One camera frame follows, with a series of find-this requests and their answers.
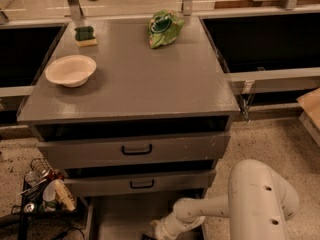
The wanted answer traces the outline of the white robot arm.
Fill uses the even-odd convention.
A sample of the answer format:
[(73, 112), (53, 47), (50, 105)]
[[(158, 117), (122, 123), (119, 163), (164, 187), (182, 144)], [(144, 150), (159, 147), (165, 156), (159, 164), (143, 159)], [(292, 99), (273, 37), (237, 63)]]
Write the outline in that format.
[(286, 222), (299, 206), (298, 193), (285, 178), (268, 165), (247, 159), (231, 169), (227, 194), (181, 198), (171, 213), (151, 225), (156, 240), (176, 240), (207, 217), (227, 217), (230, 240), (289, 240)]

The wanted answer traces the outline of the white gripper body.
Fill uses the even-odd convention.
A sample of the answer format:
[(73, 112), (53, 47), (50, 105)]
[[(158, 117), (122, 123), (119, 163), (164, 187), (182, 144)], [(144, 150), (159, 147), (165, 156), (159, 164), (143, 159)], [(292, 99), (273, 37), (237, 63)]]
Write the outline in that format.
[(174, 215), (168, 215), (160, 219), (161, 224), (153, 228), (157, 240), (176, 240), (182, 233), (189, 232), (200, 226), (205, 220), (204, 216), (196, 218), (193, 222), (185, 222)]

